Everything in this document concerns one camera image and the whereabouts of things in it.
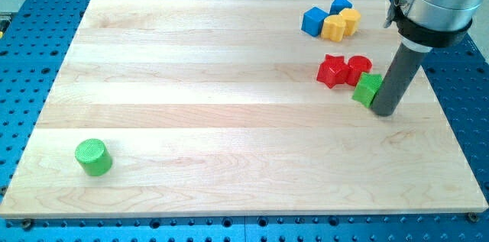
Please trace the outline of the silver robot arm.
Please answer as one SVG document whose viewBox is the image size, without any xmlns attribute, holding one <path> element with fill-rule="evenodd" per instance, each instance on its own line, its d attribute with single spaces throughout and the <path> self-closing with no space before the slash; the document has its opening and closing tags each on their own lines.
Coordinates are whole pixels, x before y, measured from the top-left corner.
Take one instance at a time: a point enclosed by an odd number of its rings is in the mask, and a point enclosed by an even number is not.
<svg viewBox="0 0 489 242">
<path fill-rule="evenodd" d="M 483 0 L 392 0 L 384 23 L 396 24 L 410 44 L 443 48 L 458 44 Z"/>
</svg>

